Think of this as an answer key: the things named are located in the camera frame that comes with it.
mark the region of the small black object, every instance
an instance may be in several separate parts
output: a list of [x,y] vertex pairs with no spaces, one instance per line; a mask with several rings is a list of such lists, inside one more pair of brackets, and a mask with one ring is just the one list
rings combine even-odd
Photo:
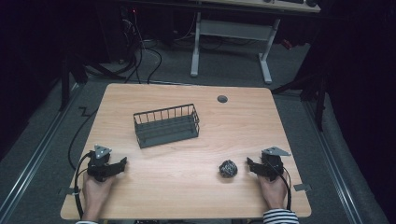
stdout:
[[269,177],[270,181],[275,180],[278,175],[283,175],[283,162],[280,156],[268,155],[262,152],[262,164],[247,158],[247,165],[251,172],[256,175]]
[[307,4],[309,7],[315,7],[318,3],[317,3],[316,0],[306,0],[306,4]]
[[238,167],[236,167],[233,161],[227,160],[219,167],[220,174],[222,177],[230,178],[236,176],[238,173]]
[[118,163],[108,164],[111,149],[95,146],[95,151],[90,151],[91,159],[88,162],[87,174],[99,182],[105,182],[110,176],[117,175],[125,170],[126,157]]

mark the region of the desk leg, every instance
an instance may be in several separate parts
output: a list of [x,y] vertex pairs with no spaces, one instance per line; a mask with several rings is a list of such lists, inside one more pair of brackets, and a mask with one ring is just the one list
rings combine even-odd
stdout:
[[274,22],[274,25],[271,29],[270,36],[267,41],[267,45],[265,46],[264,53],[259,54],[260,65],[262,66],[262,75],[264,76],[264,82],[266,84],[272,83],[270,70],[268,69],[267,57],[270,52],[271,46],[274,42],[277,27],[279,26],[279,23],[280,23],[280,19],[276,19]]
[[191,62],[192,77],[198,76],[200,32],[201,32],[201,12],[197,12],[197,22],[195,27],[195,46],[194,46],[194,52],[192,53],[192,62]]

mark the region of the hand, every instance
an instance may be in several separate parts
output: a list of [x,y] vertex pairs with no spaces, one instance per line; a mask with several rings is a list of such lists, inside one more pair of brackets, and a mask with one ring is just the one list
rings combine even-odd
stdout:
[[84,173],[82,192],[85,198],[85,211],[81,220],[94,222],[99,220],[100,212],[115,179],[116,177],[113,175],[105,182],[98,182],[93,176]]
[[[288,189],[280,176],[277,176],[275,180],[270,181],[268,177],[257,175],[262,186],[262,196],[266,201],[269,209],[282,208],[285,209],[284,201]],[[283,174],[283,177],[287,179],[288,175]]]

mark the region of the black wire basket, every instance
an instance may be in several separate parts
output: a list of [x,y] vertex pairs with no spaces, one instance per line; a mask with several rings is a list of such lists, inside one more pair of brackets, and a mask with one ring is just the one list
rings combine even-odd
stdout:
[[134,130],[140,148],[198,137],[198,123],[194,104],[134,114]]

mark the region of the wooden tabletop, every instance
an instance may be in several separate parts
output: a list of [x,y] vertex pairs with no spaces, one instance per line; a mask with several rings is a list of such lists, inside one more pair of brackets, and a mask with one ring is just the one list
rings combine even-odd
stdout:
[[299,12],[314,12],[314,13],[320,12],[319,6],[309,7],[306,4],[306,2],[302,4],[290,3],[290,2],[284,2],[278,0],[271,1],[269,3],[266,3],[263,0],[201,0],[201,2],[238,5],[242,7],[266,7],[271,9],[291,10],[291,11],[299,11]]
[[[219,95],[228,102],[220,103]],[[134,113],[187,104],[194,104],[198,113],[198,137],[140,149]],[[102,214],[109,219],[262,217],[268,208],[247,157],[260,162],[262,149],[273,146],[292,153],[273,96],[265,88],[110,84],[83,154],[95,144],[113,150],[110,163],[128,158]],[[233,178],[219,174],[227,160],[238,167]],[[301,184],[294,158],[282,161],[291,184]],[[298,217],[308,217],[305,192],[292,189],[291,194],[291,209]],[[66,196],[61,216],[78,219],[73,196]]]

